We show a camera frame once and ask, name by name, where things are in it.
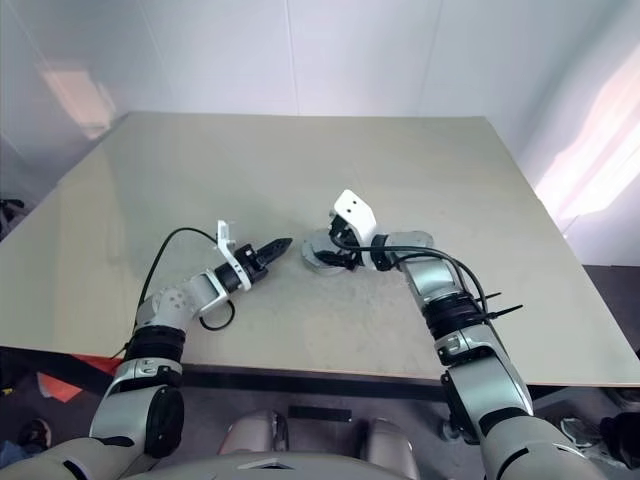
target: beige tabletop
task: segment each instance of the beige tabletop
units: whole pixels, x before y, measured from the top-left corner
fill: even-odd
[[[351,188],[386,231],[424,230],[480,277],[525,381],[640,385],[640,362],[491,126],[473,119],[129,116],[0,244],[0,342],[113,355],[164,237],[232,222],[254,247],[295,241],[234,297],[219,333],[194,322],[188,363],[436,379],[433,340],[398,272],[323,277],[300,258]],[[222,262],[181,234],[150,292]],[[226,310],[216,312],[220,316]]]

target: floor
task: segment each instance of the floor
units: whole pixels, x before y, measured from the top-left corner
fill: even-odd
[[[640,348],[640,268],[587,267],[598,290],[635,349]],[[291,395],[222,389],[183,389],[186,418],[182,444],[161,465],[173,465],[213,455],[228,426],[243,414],[263,408],[286,414],[290,405],[341,408],[352,411],[349,423],[289,419],[292,449],[350,455],[360,422],[387,418],[404,429],[411,440],[423,479],[479,480],[483,478],[480,452],[464,443],[447,444],[435,430],[448,415],[444,404],[426,401],[365,399],[322,395]],[[43,398],[35,377],[25,377],[16,393],[0,398],[0,440],[14,438],[20,424],[34,416],[47,419],[54,441],[86,434],[99,398],[82,393],[67,404]],[[543,408],[541,416],[578,413],[593,422],[618,413],[598,389],[577,389],[570,401]],[[607,468],[613,480],[638,478],[638,472]]]

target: silver robot arm segment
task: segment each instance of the silver robot arm segment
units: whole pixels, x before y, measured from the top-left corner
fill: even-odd
[[[467,442],[480,444],[487,479],[604,478],[559,430],[533,416],[527,386],[491,325],[492,314],[467,291],[455,266],[418,256],[433,247],[430,235],[382,234],[371,208],[348,190],[331,219],[329,236],[337,248],[332,254],[404,273],[445,367],[441,381],[452,417]],[[416,254],[402,260],[411,251],[400,246],[417,247]],[[326,252],[323,258],[333,259]]]
[[[228,226],[218,224],[226,262],[148,297],[138,307],[124,361],[96,411],[89,438],[60,444],[2,471],[3,479],[114,480],[149,470],[179,445],[184,404],[182,351],[193,319],[224,304],[235,290],[263,279],[291,244],[280,238],[231,253]]]

